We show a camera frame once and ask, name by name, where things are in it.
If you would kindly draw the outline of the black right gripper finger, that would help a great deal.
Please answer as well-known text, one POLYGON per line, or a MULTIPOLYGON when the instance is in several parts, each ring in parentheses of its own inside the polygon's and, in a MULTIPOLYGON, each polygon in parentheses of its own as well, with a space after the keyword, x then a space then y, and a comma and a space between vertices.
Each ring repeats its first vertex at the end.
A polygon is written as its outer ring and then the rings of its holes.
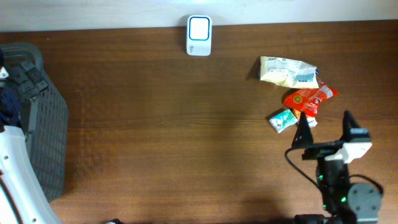
POLYGON ((361 134, 361 127, 353 118, 350 111, 346 110, 343 115, 343 134, 340 137, 344 141, 352 141, 361 134))
POLYGON ((307 115, 301 112, 297 131, 292 141, 292 147, 306 146, 313 144, 313 136, 308 125, 307 115))

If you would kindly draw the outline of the orange white small packet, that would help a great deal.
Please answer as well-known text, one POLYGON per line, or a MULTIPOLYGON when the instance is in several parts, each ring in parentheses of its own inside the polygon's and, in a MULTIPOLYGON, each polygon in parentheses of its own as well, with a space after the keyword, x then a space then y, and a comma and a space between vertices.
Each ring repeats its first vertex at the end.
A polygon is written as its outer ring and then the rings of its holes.
MULTIPOLYGON (((299 110, 296 110, 296 109, 293 109, 292 112, 295 115, 295 117, 298 120, 300 120, 302 112, 299 111, 299 110)), ((309 125, 310 128, 314 128, 314 127, 317 126, 318 122, 316 121, 315 117, 308 116, 308 115, 306 115, 306 117, 307 117, 307 122, 308 122, 308 125, 309 125)))

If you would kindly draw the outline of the teal tissue pack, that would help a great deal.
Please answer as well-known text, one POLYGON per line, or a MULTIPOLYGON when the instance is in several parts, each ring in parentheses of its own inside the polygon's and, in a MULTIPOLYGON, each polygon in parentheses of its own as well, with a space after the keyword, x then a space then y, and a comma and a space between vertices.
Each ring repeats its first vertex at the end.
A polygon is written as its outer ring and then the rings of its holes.
POLYGON ((269 122, 277 133, 281 133, 286 128, 296 124, 298 122, 298 119, 290 109, 286 109, 279 114, 273 116, 269 120, 269 122))

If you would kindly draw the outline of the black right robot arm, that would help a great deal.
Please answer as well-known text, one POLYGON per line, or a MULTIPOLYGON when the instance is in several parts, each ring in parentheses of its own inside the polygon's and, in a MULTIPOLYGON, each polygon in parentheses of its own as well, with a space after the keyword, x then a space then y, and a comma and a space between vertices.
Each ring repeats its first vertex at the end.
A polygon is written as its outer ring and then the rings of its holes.
POLYGON ((369 131, 360 127, 349 111, 344 112, 343 134, 336 141, 315 143, 302 112, 291 148, 285 151, 286 161, 320 191, 323 209, 330 216, 302 214, 294 216, 296 224, 377 223, 384 188, 375 180, 360 174, 350 174, 348 164, 359 159, 372 147, 369 131), (317 161, 313 180, 290 159, 289 153, 303 149, 302 160, 317 161))

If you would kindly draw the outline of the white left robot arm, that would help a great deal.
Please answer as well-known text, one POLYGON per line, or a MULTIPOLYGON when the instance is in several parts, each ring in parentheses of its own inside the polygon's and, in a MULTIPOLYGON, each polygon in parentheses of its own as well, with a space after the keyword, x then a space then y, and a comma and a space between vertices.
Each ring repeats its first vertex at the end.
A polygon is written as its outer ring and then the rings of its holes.
POLYGON ((60 223, 69 111, 28 43, 1 45, 1 223, 60 223))

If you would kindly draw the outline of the red snack packet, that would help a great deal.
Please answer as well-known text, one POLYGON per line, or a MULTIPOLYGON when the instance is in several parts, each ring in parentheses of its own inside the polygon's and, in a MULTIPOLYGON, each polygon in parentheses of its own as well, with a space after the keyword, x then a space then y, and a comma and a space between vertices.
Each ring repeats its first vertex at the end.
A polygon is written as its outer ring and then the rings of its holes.
POLYGON ((293 92, 284 99, 283 104, 288 108, 304 112, 307 116, 316 117, 321 103, 338 94, 339 92, 331 86, 322 84, 317 89, 303 88, 293 92))

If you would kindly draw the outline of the yellow wet wipes pack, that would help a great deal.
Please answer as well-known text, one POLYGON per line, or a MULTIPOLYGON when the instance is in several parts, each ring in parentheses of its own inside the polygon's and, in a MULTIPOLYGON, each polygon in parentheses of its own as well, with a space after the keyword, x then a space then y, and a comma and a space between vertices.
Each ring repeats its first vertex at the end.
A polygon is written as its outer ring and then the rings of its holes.
POLYGON ((309 63, 281 57, 260 57, 259 80, 287 88, 319 88, 317 67, 309 63))

